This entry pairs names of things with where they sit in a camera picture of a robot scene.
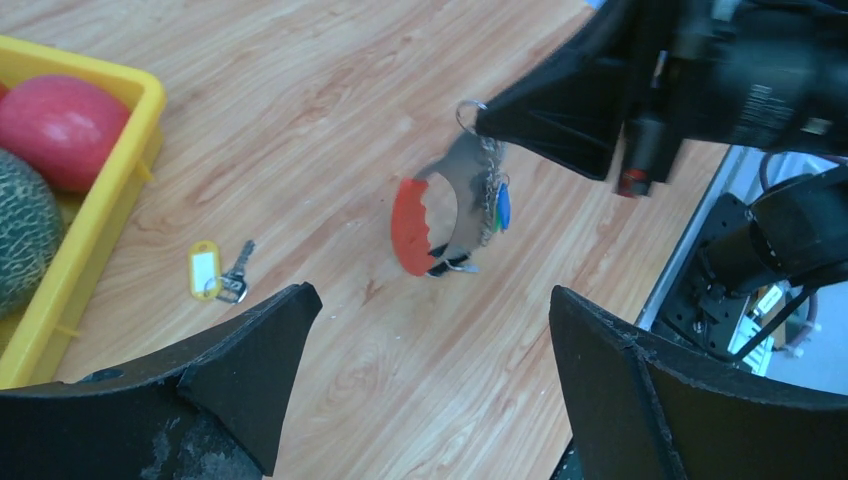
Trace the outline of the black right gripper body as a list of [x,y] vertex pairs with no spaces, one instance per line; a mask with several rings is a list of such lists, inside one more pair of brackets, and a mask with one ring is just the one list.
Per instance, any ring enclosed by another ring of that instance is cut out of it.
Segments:
[[679,1],[670,33],[660,48],[646,103],[624,126],[624,155],[616,193],[636,198],[666,183],[686,138],[698,67],[729,35],[737,1]]

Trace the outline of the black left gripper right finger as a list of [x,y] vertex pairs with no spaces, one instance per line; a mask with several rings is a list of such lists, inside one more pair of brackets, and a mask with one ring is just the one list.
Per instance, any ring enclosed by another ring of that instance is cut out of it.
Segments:
[[759,377],[556,286],[549,328],[588,479],[843,479],[847,399]]

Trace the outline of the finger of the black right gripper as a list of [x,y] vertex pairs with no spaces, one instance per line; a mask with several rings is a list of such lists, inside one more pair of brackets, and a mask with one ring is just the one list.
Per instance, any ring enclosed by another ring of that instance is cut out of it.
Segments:
[[490,103],[478,133],[523,147],[586,178],[607,178],[626,116],[620,101],[538,99]]
[[486,102],[485,126],[611,126],[649,96],[661,1],[606,1],[565,43]]

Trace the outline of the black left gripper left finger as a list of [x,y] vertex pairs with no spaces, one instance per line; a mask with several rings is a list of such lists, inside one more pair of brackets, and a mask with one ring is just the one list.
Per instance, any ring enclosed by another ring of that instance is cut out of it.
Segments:
[[163,349],[1,394],[5,479],[260,479],[273,474],[322,301],[294,284]]

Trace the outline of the blue key tag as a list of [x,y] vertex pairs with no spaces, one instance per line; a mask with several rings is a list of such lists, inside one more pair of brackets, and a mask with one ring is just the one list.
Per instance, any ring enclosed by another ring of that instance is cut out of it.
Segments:
[[507,182],[502,182],[499,186],[499,190],[497,192],[497,197],[496,197],[496,205],[499,205],[502,208],[502,212],[503,212],[503,216],[504,216],[504,224],[506,226],[506,228],[503,231],[506,231],[510,226],[511,214],[512,214],[512,206],[511,206],[511,199],[510,199],[510,193],[509,193],[509,184]]

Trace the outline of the small silver key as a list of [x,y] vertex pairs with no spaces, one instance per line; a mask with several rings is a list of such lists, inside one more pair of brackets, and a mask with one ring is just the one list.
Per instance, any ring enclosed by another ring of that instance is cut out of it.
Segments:
[[255,247],[254,240],[246,241],[234,265],[218,277],[220,289],[216,295],[217,300],[232,305],[239,304],[244,300],[249,289],[246,281],[246,266]]

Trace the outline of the black key fob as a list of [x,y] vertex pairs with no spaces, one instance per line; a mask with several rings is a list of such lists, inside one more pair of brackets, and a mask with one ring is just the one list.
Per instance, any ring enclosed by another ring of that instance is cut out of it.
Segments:
[[450,271],[461,273],[480,272],[480,268],[478,266],[469,262],[471,259],[470,253],[462,253],[453,257],[448,257],[445,255],[447,248],[448,244],[444,243],[428,252],[428,254],[435,259],[435,263],[426,271],[425,275],[427,277],[439,278]]

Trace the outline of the yellow key tag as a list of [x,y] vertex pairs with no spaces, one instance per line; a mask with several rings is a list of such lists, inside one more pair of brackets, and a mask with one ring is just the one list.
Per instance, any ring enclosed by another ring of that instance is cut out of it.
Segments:
[[214,300],[220,291],[218,246],[210,240],[196,242],[189,248],[187,259],[191,296],[199,301]]

